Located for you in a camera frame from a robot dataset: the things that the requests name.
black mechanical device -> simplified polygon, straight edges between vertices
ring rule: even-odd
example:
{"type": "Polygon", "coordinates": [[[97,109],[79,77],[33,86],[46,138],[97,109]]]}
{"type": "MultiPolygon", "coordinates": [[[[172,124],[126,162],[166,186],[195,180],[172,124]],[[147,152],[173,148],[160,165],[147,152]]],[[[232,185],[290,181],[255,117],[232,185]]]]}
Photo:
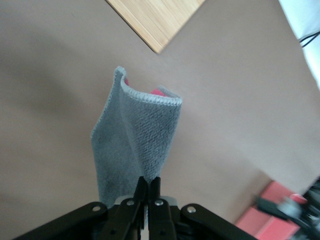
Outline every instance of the black mechanical device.
{"type": "Polygon", "coordinates": [[[112,208],[91,202],[14,240],[140,240],[148,213],[150,240],[256,240],[198,204],[179,209],[174,198],[160,195],[160,178],[148,186],[141,176],[133,196],[112,208]]]}

light blue fabric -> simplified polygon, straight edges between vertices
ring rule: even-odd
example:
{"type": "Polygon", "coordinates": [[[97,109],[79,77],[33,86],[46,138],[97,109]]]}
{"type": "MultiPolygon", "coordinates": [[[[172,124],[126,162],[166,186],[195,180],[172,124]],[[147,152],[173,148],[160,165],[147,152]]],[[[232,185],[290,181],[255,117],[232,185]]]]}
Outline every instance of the light blue fabric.
{"type": "Polygon", "coordinates": [[[126,85],[118,67],[108,101],[91,133],[100,201],[133,194],[139,176],[150,182],[164,166],[178,124],[182,100],[164,87],[166,96],[126,85]]]}

blue cloth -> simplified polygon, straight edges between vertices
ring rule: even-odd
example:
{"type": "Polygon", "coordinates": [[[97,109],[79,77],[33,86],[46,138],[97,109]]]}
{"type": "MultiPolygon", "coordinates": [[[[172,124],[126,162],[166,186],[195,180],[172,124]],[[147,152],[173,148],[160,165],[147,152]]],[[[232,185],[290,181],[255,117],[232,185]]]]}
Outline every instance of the blue cloth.
{"type": "Polygon", "coordinates": [[[115,200],[133,194],[138,178],[160,176],[178,124],[182,100],[136,91],[118,67],[107,103],[91,133],[100,201],[111,208],[115,200]]]}

wooden board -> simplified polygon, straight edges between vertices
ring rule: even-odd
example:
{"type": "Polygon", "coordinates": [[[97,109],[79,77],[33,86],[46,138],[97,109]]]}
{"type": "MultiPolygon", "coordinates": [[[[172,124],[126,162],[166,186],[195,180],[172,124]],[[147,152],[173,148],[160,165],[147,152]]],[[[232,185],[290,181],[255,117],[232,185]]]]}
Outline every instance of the wooden board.
{"type": "Polygon", "coordinates": [[[160,53],[205,0],[107,0],[160,53]]]}

black cable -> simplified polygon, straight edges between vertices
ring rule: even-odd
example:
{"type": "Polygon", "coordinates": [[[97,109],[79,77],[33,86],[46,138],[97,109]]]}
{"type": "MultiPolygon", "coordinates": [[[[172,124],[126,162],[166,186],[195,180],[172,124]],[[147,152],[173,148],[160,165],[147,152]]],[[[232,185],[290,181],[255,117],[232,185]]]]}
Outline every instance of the black cable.
{"type": "Polygon", "coordinates": [[[302,43],[303,41],[305,41],[305,40],[313,37],[313,38],[311,38],[306,44],[302,45],[301,47],[304,48],[305,46],[307,46],[309,43],[311,43],[311,42],[312,42],[316,37],[318,37],[319,35],[320,35],[320,31],[315,32],[315,33],[313,33],[313,34],[311,34],[311,35],[308,35],[308,36],[300,39],[299,42],[302,43]]]}

